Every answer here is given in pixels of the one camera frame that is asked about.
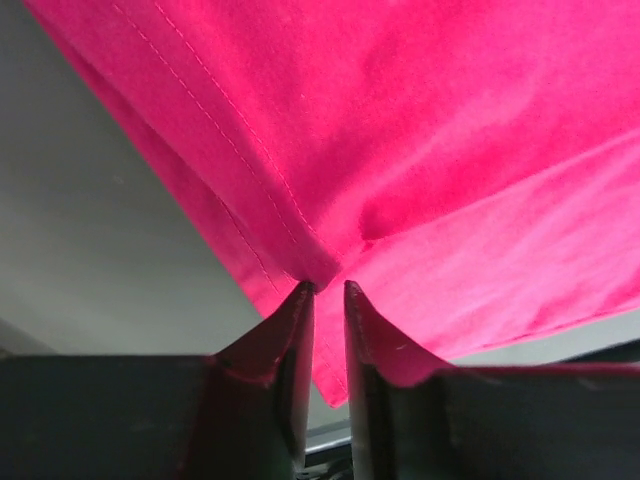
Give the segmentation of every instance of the seam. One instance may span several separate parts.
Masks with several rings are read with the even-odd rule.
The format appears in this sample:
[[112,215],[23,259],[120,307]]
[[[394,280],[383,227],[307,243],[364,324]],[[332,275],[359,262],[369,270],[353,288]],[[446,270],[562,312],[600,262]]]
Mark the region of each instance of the seam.
[[256,182],[258,183],[258,185],[262,188],[262,191],[265,193],[265,195],[267,196],[267,198],[271,201],[271,204],[273,205],[273,208],[276,212],[276,214],[278,215],[278,218],[280,219],[280,222],[282,223],[282,226],[285,228],[285,230],[287,231],[287,234],[289,235],[289,238],[291,239],[291,241],[293,242],[293,245],[296,248],[296,250],[299,250],[299,244],[296,241],[295,237],[293,236],[293,233],[291,232],[291,230],[289,229],[289,227],[287,226],[286,222],[284,221],[284,218],[282,217],[282,214],[280,213],[280,210],[278,209],[278,206],[275,202],[275,200],[273,199],[273,197],[271,196],[271,194],[267,191],[267,189],[265,188],[264,184],[260,181],[260,179],[258,178],[258,176],[256,175],[256,172],[253,170],[253,168],[251,168],[251,165],[249,164],[249,162],[244,158],[244,156],[238,151],[238,148],[236,147],[236,145],[233,143],[233,141],[227,136],[226,133],[224,133],[224,131],[222,130],[222,128],[220,127],[220,125],[218,125],[218,123],[213,119],[213,117],[211,116],[211,114],[209,112],[207,112],[205,110],[205,108],[202,106],[202,104],[200,103],[200,101],[196,98],[196,96],[194,95],[194,93],[191,91],[191,89],[187,86],[187,84],[184,82],[184,80],[182,78],[180,78],[180,76],[178,75],[178,73],[173,69],[173,67],[169,64],[169,62],[162,56],[162,54],[160,53],[160,51],[155,47],[155,45],[151,42],[151,40],[149,39],[149,37],[147,37],[144,32],[142,30],[140,30],[140,27],[138,27],[138,25],[131,19],[131,17],[124,11],[122,10],[122,8],[120,8],[118,5],[116,5],[115,3],[111,4],[114,8],[114,10],[119,14],[122,15],[125,20],[127,21],[127,23],[129,23],[129,25],[138,33],[138,35],[140,36],[140,38],[142,38],[151,48],[151,50],[155,53],[155,55],[160,59],[160,61],[162,61],[162,63],[164,63],[167,68],[169,69],[169,71],[171,72],[171,74],[175,77],[176,80],[178,80],[178,82],[180,83],[180,85],[182,86],[182,88],[185,89],[185,91],[187,92],[187,95],[189,95],[189,97],[195,102],[196,106],[198,107],[198,109],[207,117],[207,119],[209,119],[211,121],[211,123],[213,123],[213,125],[216,127],[216,129],[218,130],[218,132],[220,133],[220,135],[222,135],[222,137],[229,143],[229,145],[231,146],[231,148],[233,149],[233,151],[236,153],[236,155],[238,156],[238,158],[240,158],[240,160],[242,160],[242,162],[246,165],[246,167],[248,168],[249,172],[251,172],[251,175],[253,175],[254,179],[256,180]]
[[238,222],[236,222],[236,219],[233,217],[233,215],[229,211],[229,207],[227,207],[227,205],[222,200],[220,200],[220,198],[218,198],[218,196],[215,196],[215,197],[218,200],[218,202],[220,202],[220,205],[222,206],[222,208],[224,209],[225,213],[229,217],[229,220],[231,220],[231,223],[233,224],[233,226],[235,227],[236,231],[238,232],[238,234],[240,235],[240,237],[244,241],[245,245],[249,248],[249,250],[251,250],[251,253],[256,258],[258,264],[260,265],[260,269],[262,270],[262,273],[266,277],[267,281],[269,282],[271,287],[273,287],[275,292],[279,294],[280,291],[278,290],[278,287],[276,287],[275,283],[273,283],[273,280],[269,276],[269,273],[267,273],[267,269],[265,268],[264,263],[260,259],[260,256],[258,255],[258,252],[255,251],[255,249],[251,246],[251,244],[247,240],[247,237],[244,235],[244,233],[242,232],[242,230],[238,226]]
[[[329,346],[329,342],[327,342],[326,337],[322,337],[322,343],[324,343],[324,346],[327,347],[328,351],[331,351],[331,347]],[[322,353],[320,353],[320,359],[322,360],[322,363],[324,363],[324,366],[327,367],[327,369],[329,370],[329,374],[338,383],[338,385],[342,389],[342,392],[345,395],[349,395],[349,391],[347,390],[346,385],[342,380],[340,380],[340,376],[338,375],[337,370],[333,368],[331,365],[329,365],[329,362],[327,361],[327,357],[325,357]]]
[[211,71],[209,70],[209,68],[205,65],[205,63],[202,61],[202,59],[200,58],[200,56],[196,53],[195,48],[191,45],[191,43],[189,43],[189,41],[185,38],[184,34],[180,31],[180,29],[176,26],[176,24],[169,18],[169,16],[167,15],[167,13],[162,9],[162,7],[160,5],[158,5],[158,2],[154,2],[154,6],[156,7],[156,9],[160,12],[160,14],[164,17],[165,21],[169,24],[169,26],[178,34],[178,36],[182,39],[182,41],[184,42],[184,44],[186,45],[186,47],[191,51],[191,53],[193,54],[193,56],[195,57],[196,61],[198,62],[198,64],[200,64],[200,66],[202,67],[202,69],[204,70],[204,72],[208,75],[209,79],[211,80],[211,82],[216,86],[216,88],[220,91],[220,93],[222,94],[222,96],[227,100],[227,102],[229,103],[229,105],[231,106],[231,108],[233,108],[233,110],[235,110],[236,114],[238,115],[238,117],[240,117],[240,119],[242,120],[242,122],[245,124],[245,126],[247,127],[247,129],[249,130],[249,132],[251,133],[251,135],[253,135],[253,138],[260,144],[260,147],[262,148],[262,150],[264,151],[265,155],[267,156],[267,159],[269,160],[269,165],[271,166],[271,168],[273,168],[273,170],[277,173],[278,177],[280,177],[280,180],[282,181],[282,184],[284,185],[284,187],[287,190],[287,193],[289,194],[289,198],[291,199],[291,203],[293,204],[294,208],[296,209],[296,212],[298,213],[298,215],[300,216],[300,218],[302,219],[302,221],[304,222],[304,224],[306,225],[306,227],[309,229],[309,231],[315,236],[315,238],[317,240],[320,241],[320,243],[322,243],[325,247],[327,247],[334,255],[336,255],[339,258],[342,258],[344,255],[339,252],[336,248],[332,247],[331,245],[329,245],[325,240],[323,240],[320,235],[318,235],[318,232],[316,232],[316,230],[311,226],[311,224],[307,221],[307,219],[305,218],[304,214],[302,213],[302,210],[300,209],[300,206],[298,205],[298,202],[296,202],[296,199],[293,195],[293,192],[291,190],[291,187],[289,186],[287,180],[285,179],[284,175],[282,174],[282,172],[280,171],[280,169],[278,168],[278,166],[276,165],[273,157],[271,156],[271,153],[269,152],[269,150],[267,149],[267,146],[264,144],[264,142],[260,139],[260,137],[258,136],[257,132],[251,127],[251,125],[249,125],[248,120],[246,119],[246,117],[240,112],[240,110],[238,109],[238,107],[236,107],[236,105],[233,103],[233,101],[231,100],[231,98],[229,98],[229,95],[227,95],[227,92],[225,92],[225,90],[222,88],[222,86],[220,85],[220,83],[214,78],[213,74],[211,73]]

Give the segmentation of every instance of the stitching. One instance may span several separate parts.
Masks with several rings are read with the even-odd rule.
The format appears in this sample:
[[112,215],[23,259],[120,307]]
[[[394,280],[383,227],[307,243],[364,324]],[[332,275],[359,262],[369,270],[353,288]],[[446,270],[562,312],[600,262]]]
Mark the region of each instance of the stitching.
[[246,167],[248,168],[248,170],[251,172],[251,174],[253,175],[253,177],[255,178],[256,182],[258,183],[258,185],[262,188],[262,191],[266,194],[267,198],[271,201],[271,204],[273,205],[273,208],[276,212],[276,214],[278,215],[278,218],[280,219],[280,222],[282,223],[282,226],[285,228],[285,230],[287,231],[287,233],[289,234],[289,238],[291,239],[291,241],[293,242],[293,244],[296,247],[299,247],[298,242],[296,241],[295,237],[293,236],[293,233],[291,232],[291,230],[289,229],[289,227],[287,226],[287,224],[285,223],[284,219],[282,218],[282,214],[280,213],[280,210],[278,209],[278,206],[276,205],[276,202],[274,201],[273,197],[271,196],[271,194],[267,191],[267,189],[265,188],[264,184],[260,181],[260,179],[258,178],[258,176],[256,175],[256,172],[253,170],[253,168],[251,168],[251,165],[249,164],[249,162],[247,162],[247,160],[242,156],[242,154],[238,151],[238,148],[235,146],[235,144],[233,143],[233,141],[227,136],[227,134],[224,133],[224,131],[222,130],[222,128],[220,127],[220,125],[218,125],[218,123],[213,119],[213,117],[211,116],[211,114],[209,112],[207,112],[204,107],[202,106],[202,104],[200,103],[200,101],[196,98],[196,96],[193,94],[193,92],[189,89],[189,87],[187,86],[187,84],[184,82],[184,80],[182,78],[180,78],[180,76],[176,73],[176,71],[173,69],[173,67],[169,64],[169,62],[162,56],[162,54],[158,51],[158,49],[155,47],[155,45],[153,45],[153,43],[151,42],[151,40],[144,34],[144,32],[142,32],[142,30],[140,30],[140,28],[138,27],[138,25],[131,19],[131,17],[129,15],[127,15],[127,13],[122,10],[118,5],[116,5],[115,3],[111,4],[114,8],[114,10],[122,15],[125,20],[127,21],[127,23],[129,23],[129,25],[131,25],[131,27],[133,27],[133,29],[138,33],[138,35],[149,45],[149,47],[151,48],[151,50],[153,50],[153,52],[156,54],[156,56],[162,61],[162,63],[164,63],[167,68],[169,69],[169,71],[171,72],[171,74],[176,78],[176,80],[178,80],[178,82],[180,83],[180,85],[182,86],[182,88],[185,89],[185,91],[187,92],[187,94],[189,95],[189,97],[195,102],[196,106],[198,107],[198,109],[211,121],[211,123],[213,123],[213,125],[216,127],[216,129],[218,130],[218,132],[220,133],[220,135],[222,135],[222,137],[229,143],[229,145],[231,146],[231,148],[233,149],[233,151],[236,153],[236,155],[238,156],[238,158],[240,158],[242,160],[242,162],[246,165]]
[[178,34],[178,36],[182,39],[182,41],[184,42],[184,44],[187,46],[187,48],[189,50],[191,50],[191,53],[193,53],[193,56],[195,57],[196,61],[200,64],[200,66],[202,67],[202,69],[205,71],[205,73],[209,76],[209,79],[213,82],[213,84],[218,88],[218,90],[220,91],[220,93],[222,93],[222,96],[227,100],[227,102],[229,103],[229,105],[231,106],[231,108],[233,108],[236,112],[236,114],[240,117],[240,119],[242,120],[242,122],[245,124],[245,126],[247,127],[247,129],[249,129],[249,132],[251,132],[251,134],[253,135],[253,138],[255,138],[255,140],[260,144],[260,146],[262,147],[262,150],[264,151],[264,153],[267,156],[267,159],[269,160],[269,165],[271,166],[271,168],[273,168],[273,170],[278,174],[278,176],[280,177],[280,180],[282,181],[282,184],[284,185],[284,187],[287,189],[287,192],[289,194],[289,198],[291,198],[291,202],[293,204],[293,206],[295,207],[298,215],[300,216],[300,218],[302,219],[302,221],[304,222],[304,224],[307,226],[307,228],[309,229],[309,231],[311,231],[311,233],[313,233],[313,235],[316,237],[317,240],[319,240],[325,247],[327,247],[329,250],[332,251],[332,253],[336,256],[338,256],[339,258],[343,257],[343,254],[340,253],[338,250],[336,250],[334,247],[332,247],[331,245],[329,245],[328,243],[326,243],[321,237],[320,235],[318,235],[318,232],[315,231],[315,229],[309,224],[309,222],[307,221],[307,219],[305,218],[305,216],[302,213],[302,210],[300,209],[300,206],[298,205],[298,202],[296,202],[296,199],[293,195],[293,192],[291,191],[291,187],[289,186],[289,184],[287,183],[287,180],[284,178],[284,175],[282,174],[282,172],[280,171],[280,169],[278,169],[278,166],[276,165],[275,161],[273,160],[273,157],[271,156],[271,153],[269,153],[269,150],[267,150],[267,146],[263,143],[263,141],[260,139],[260,137],[258,136],[257,132],[251,127],[251,125],[249,125],[249,122],[247,121],[246,117],[240,112],[240,110],[238,109],[238,107],[236,107],[236,105],[233,103],[233,101],[229,98],[229,95],[227,95],[227,93],[224,91],[224,89],[222,88],[222,86],[220,85],[220,83],[214,78],[213,74],[211,73],[211,71],[209,70],[209,68],[205,65],[205,63],[202,61],[202,59],[200,58],[200,56],[196,53],[195,48],[193,48],[193,46],[189,43],[189,41],[185,38],[184,34],[180,31],[180,29],[178,29],[178,27],[176,26],[175,23],[173,23],[173,21],[171,21],[171,19],[169,18],[169,16],[167,15],[167,13],[162,9],[162,7],[160,5],[158,5],[158,2],[153,2],[156,9],[160,12],[160,14],[164,17],[164,19],[166,20],[166,22],[169,24],[169,26],[171,26],[171,28],[173,28],[173,30]]
[[[331,350],[331,347],[329,346],[329,343],[327,342],[326,337],[322,337],[322,343],[324,343],[325,347],[327,347],[327,350],[329,351]],[[324,363],[324,366],[327,367],[327,369],[329,370],[329,373],[333,376],[334,380],[338,382],[338,385],[340,386],[340,388],[342,388],[342,391],[344,392],[344,394],[349,395],[349,391],[347,390],[347,387],[345,386],[344,382],[340,380],[340,376],[336,373],[336,370],[329,365],[329,362],[327,361],[327,357],[325,357],[324,355],[320,355],[320,359],[322,360],[322,363]]]
[[236,219],[233,217],[233,215],[229,211],[229,208],[217,196],[216,196],[216,199],[218,200],[218,202],[220,202],[220,205],[222,205],[222,208],[224,209],[224,211],[226,212],[227,216],[231,220],[231,223],[233,224],[233,226],[236,228],[236,230],[237,230],[238,234],[240,235],[240,237],[242,237],[242,240],[244,241],[245,245],[249,248],[249,250],[251,250],[251,253],[253,253],[253,256],[256,257],[256,260],[258,261],[258,264],[260,265],[260,269],[262,270],[262,273],[267,278],[267,280],[269,281],[269,283],[271,284],[273,289],[276,291],[276,293],[279,294],[280,290],[278,290],[278,287],[276,287],[275,283],[273,283],[273,280],[271,279],[271,277],[267,273],[267,269],[265,268],[264,263],[262,263],[262,260],[260,259],[260,256],[258,255],[258,252],[255,251],[255,249],[248,242],[247,237],[245,237],[244,233],[242,233],[242,230],[240,230],[240,227],[238,226],[238,223],[236,222]]

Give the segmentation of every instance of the pink cloth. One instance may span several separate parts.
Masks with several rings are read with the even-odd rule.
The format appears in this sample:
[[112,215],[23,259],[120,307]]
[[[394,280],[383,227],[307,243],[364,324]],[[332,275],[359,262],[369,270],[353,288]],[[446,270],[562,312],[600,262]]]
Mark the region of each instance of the pink cloth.
[[640,304],[635,0],[27,4],[332,405],[347,278],[447,359]]

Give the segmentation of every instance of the gray background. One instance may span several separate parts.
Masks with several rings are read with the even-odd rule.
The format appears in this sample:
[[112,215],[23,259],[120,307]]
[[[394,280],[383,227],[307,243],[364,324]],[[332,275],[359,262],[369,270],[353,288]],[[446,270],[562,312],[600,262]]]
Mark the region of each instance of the gray background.
[[[0,349],[210,353],[259,321],[16,0],[0,0],[0,85]],[[633,313],[460,362],[550,362],[637,337]],[[314,391],[311,427],[346,415]]]

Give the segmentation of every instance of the black plastic part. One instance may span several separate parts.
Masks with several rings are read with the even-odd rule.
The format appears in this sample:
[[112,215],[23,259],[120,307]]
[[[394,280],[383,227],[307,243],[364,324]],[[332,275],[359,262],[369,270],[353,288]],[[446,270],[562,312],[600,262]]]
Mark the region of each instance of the black plastic part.
[[456,368],[353,283],[345,311],[356,479],[638,478],[636,366]]
[[211,357],[0,360],[0,478],[291,479],[313,285]]

